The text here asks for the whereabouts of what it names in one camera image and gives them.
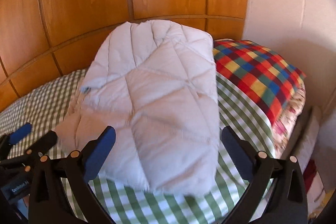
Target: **pillow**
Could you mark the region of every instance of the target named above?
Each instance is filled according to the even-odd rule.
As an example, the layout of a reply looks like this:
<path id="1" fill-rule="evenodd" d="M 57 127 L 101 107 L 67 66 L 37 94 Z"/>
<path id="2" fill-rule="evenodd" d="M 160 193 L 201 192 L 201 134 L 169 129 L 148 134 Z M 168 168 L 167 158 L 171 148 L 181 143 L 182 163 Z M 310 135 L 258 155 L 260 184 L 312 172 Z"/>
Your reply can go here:
<path id="1" fill-rule="evenodd" d="M 252 41 L 216 40 L 213 52 L 217 71 L 255 102 L 271 125 L 305 78 L 279 54 Z"/>

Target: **plaid pillow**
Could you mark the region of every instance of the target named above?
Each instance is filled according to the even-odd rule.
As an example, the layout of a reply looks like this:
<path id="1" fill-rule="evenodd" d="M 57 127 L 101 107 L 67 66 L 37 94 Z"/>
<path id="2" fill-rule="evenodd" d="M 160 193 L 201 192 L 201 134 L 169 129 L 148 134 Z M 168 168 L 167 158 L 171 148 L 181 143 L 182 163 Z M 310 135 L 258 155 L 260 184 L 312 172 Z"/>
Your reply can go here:
<path id="1" fill-rule="evenodd" d="M 243 91 L 273 124 L 305 74 L 279 54 L 252 41 L 216 40 L 217 71 Z"/>

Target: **wooden wall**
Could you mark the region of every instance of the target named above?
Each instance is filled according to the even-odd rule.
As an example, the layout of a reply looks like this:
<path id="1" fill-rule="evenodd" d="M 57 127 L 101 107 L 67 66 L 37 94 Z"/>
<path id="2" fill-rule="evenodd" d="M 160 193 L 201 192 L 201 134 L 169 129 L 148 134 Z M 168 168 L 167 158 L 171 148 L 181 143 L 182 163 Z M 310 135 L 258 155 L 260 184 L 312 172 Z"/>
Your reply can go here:
<path id="1" fill-rule="evenodd" d="M 119 24 L 169 19 L 214 39 L 242 35 L 247 0 L 0 0 L 0 111 L 90 65 Z"/>

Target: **white quilt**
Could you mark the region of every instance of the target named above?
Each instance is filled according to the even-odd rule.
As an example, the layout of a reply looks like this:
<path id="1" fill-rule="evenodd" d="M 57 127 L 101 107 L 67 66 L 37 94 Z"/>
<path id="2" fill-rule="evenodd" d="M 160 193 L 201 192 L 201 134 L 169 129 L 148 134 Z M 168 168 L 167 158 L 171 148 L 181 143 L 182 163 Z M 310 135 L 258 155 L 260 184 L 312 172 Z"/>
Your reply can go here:
<path id="1" fill-rule="evenodd" d="M 154 193 L 208 193 L 219 146 L 212 48 L 208 33 L 171 21 L 117 27 L 55 129 L 63 149 L 81 150 L 110 125 L 107 178 Z"/>

